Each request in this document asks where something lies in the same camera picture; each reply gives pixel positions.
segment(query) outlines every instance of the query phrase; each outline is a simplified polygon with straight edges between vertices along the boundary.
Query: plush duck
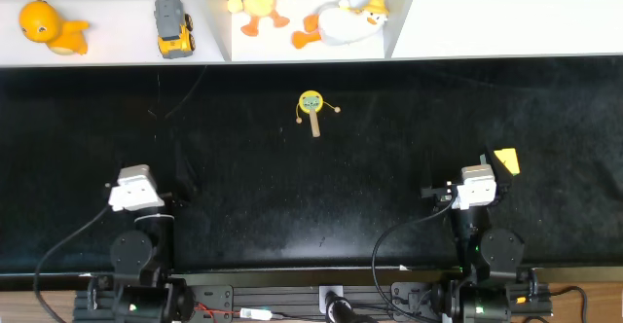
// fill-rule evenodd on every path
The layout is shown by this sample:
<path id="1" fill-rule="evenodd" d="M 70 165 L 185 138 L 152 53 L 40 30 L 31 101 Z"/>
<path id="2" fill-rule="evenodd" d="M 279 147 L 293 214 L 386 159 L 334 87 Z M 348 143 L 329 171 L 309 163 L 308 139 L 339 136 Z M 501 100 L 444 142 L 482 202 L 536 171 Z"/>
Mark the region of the plush duck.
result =
<path id="1" fill-rule="evenodd" d="M 320 7 L 319 12 L 305 17 L 305 32 L 292 35 L 292 44 L 301 49 L 310 42 L 322 41 L 329 46 L 347 45 L 374 35 L 383 28 L 389 11 L 385 0 L 370 0 L 361 10 L 350 7 L 348 0 Z"/>
<path id="2" fill-rule="evenodd" d="M 89 28 L 89 23 L 65 20 L 46 1 L 30 2 L 21 9 L 19 25 L 28 40 L 45 43 L 56 54 L 87 53 L 87 41 L 82 30 Z"/>
<path id="3" fill-rule="evenodd" d="M 251 22 L 241 28 L 247 36 L 257 36 L 260 18 L 271 17 L 275 27 L 283 27 L 290 22 L 289 18 L 282 17 L 275 9 L 276 0 L 229 0 L 227 8 L 231 13 L 244 10 L 251 16 Z"/>

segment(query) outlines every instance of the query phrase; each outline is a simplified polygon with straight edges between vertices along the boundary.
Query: toy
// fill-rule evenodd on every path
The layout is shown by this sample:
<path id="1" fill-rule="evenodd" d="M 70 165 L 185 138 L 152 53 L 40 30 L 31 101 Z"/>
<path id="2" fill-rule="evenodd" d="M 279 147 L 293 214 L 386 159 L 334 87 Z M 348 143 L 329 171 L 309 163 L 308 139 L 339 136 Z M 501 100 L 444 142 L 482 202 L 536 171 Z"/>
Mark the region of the toy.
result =
<path id="1" fill-rule="evenodd" d="M 276 0 L 229 0 L 227 9 L 231 13 L 238 13 L 244 10 L 251 16 L 251 22 L 243 26 L 240 30 L 247 36 L 257 36 L 259 34 L 258 25 L 260 18 L 271 17 L 275 27 L 283 27 L 290 23 L 290 19 L 282 17 L 275 9 Z"/>
<path id="2" fill-rule="evenodd" d="M 89 28 L 86 21 L 67 21 L 46 1 L 36 0 L 25 5 L 19 13 L 19 25 L 26 38 L 45 43 L 59 55 L 87 53 L 87 41 L 82 30 Z"/>
<path id="3" fill-rule="evenodd" d="M 322 109 L 322 105 L 326 104 L 330 108 L 332 108 L 336 113 L 342 111 L 340 107 L 334 107 L 331 104 L 322 100 L 322 95 L 315 90 L 308 90 L 301 94 L 299 98 L 299 102 L 296 104 L 296 123 L 300 124 L 303 122 L 303 119 L 299 117 L 299 108 L 306 113 L 310 114 L 310 123 L 311 123 L 311 135 L 313 137 L 320 136 L 320 125 L 318 124 L 318 116 L 317 112 Z"/>
<path id="4" fill-rule="evenodd" d="M 184 13 L 182 1 L 156 0 L 154 17 L 158 28 L 158 48 L 163 58 L 175 59 L 193 55 L 193 20 Z"/>
<path id="5" fill-rule="evenodd" d="M 374 35 L 383 28 L 389 11 L 385 0 L 370 0 L 362 10 L 350 7 L 348 0 L 320 7 L 317 14 L 304 19 L 305 32 L 292 35 L 292 44 L 301 49 L 310 42 L 329 46 L 347 45 Z"/>

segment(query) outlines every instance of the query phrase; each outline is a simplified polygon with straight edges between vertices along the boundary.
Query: white label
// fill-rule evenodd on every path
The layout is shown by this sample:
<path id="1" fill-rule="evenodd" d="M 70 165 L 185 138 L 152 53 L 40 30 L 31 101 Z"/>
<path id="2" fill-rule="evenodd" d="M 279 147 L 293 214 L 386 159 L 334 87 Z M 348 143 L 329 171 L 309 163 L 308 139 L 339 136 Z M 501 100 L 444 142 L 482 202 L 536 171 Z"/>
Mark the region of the white label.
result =
<path id="1" fill-rule="evenodd" d="M 271 318 L 273 318 L 273 313 L 267 309 L 241 308 L 240 318 L 271 320 Z"/>

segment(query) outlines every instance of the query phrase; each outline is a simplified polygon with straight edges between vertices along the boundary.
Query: toy truck wheel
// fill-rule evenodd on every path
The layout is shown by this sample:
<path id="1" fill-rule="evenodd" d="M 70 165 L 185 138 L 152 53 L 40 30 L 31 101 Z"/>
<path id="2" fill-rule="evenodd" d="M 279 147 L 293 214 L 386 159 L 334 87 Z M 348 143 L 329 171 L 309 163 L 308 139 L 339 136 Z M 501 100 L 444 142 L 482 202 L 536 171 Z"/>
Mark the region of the toy truck wheel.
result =
<path id="1" fill-rule="evenodd" d="M 193 31 L 193 19 L 189 15 L 184 15 L 184 19 L 186 20 L 186 28 L 188 31 Z"/>
<path id="2" fill-rule="evenodd" d="M 189 39 L 190 44 L 191 44 L 191 51 L 194 51 L 195 50 L 195 37 L 193 37 L 193 35 L 190 35 L 188 37 L 188 39 Z"/>

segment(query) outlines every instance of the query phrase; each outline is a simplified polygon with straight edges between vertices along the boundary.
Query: wooden handle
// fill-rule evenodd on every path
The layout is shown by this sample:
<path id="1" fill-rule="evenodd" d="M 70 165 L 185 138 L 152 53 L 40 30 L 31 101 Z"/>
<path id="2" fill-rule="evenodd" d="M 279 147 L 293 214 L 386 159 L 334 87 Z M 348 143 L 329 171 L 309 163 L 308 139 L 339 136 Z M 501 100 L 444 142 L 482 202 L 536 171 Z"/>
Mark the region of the wooden handle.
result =
<path id="1" fill-rule="evenodd" d="M 315 110 L 310 110 L 310 123 L 311 123 L 311 135 L 314 137 L 320 136 L 320 125 L 318 124 L 318 116 L 315 113 Z"/>

